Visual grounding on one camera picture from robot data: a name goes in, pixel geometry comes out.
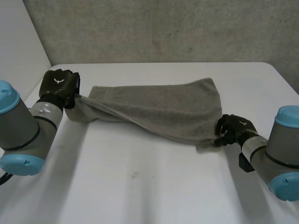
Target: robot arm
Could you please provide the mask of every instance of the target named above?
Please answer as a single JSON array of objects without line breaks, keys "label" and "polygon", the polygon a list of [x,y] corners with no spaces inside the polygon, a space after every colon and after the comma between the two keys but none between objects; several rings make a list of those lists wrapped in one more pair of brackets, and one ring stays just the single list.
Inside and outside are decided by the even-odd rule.
[{"label": "robot arm", "polygon": [[45,164],[63,108],[74,107],[80,77],[69,70],[44,75],[40,99],[29,111],[18,92],[0,81],[0,167],[13,175],[36,175]]},{"label": "robot arm", "polygon": [[299,200],[299,106],[279,109],[269,141],[257,134],[249,120],[235,115],[223,115],[216,133],[224,136],[215,146],[238,143],[240,168],[255,170],[277,198]]}]

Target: towel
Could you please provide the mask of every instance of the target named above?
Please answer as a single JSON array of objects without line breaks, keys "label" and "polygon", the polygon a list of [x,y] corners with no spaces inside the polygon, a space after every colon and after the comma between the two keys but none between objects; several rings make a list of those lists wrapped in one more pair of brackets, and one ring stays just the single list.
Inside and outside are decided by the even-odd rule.
[{"label": "towel", "polygon": [[212,145],[222,116],[211,78],[179,85],[94,86],[88,98],[76,95],[75,107],[65,111],[72,121],[132,122],[168,139],[203,147]]}]

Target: cloth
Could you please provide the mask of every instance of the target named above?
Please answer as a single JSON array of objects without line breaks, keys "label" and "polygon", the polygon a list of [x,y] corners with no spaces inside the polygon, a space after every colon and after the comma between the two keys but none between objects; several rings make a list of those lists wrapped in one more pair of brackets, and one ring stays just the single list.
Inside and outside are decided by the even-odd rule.
[{"label": "cloth", "polygon": [[65,110],[76,122],[95,119],[133,122],[166,138],[211,146],[221,118],[220,96],[211,78],[188,84],[156,86],[94,86],[89,97],[75,96]]}]

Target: concrete wall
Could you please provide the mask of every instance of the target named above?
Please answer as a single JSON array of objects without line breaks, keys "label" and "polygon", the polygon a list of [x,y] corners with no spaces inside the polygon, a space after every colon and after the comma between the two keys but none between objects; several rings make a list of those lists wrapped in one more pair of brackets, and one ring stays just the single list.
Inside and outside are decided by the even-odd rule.
[{"label": "concrete wall", "polygon": [[298,0],[24,2],[52,65],[267,62],[299,91]]},{"label": "concrete wall", "polygon": [[50,66],[22,0],[0,0],[0,79],[26,99]]}]

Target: light blue cap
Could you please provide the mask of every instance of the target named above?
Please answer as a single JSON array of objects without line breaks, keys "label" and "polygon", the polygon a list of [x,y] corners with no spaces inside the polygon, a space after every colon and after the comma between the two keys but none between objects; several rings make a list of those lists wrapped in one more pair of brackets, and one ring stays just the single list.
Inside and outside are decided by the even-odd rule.
[{"label": "light blue cap", "polygon": [[8,154],[0,159],[0,167],[5,172],[19,176],[36,175],[44,165],[45,160],[33,155]]},{"label": "light blue cap", "polygon": [[283,106],[275,117],[275,122],[286,126],[299,128],[299,106]]},{"label": "light blue cap", "polygon": [[11,84],[0,80],[0,114],[13,109],[19,101],[20,95]]},{"label": "light blue cap", "polygon": [[269,190],[280,200],[299,200],[299,172],[289,172],[275,177],[269,184]]}]

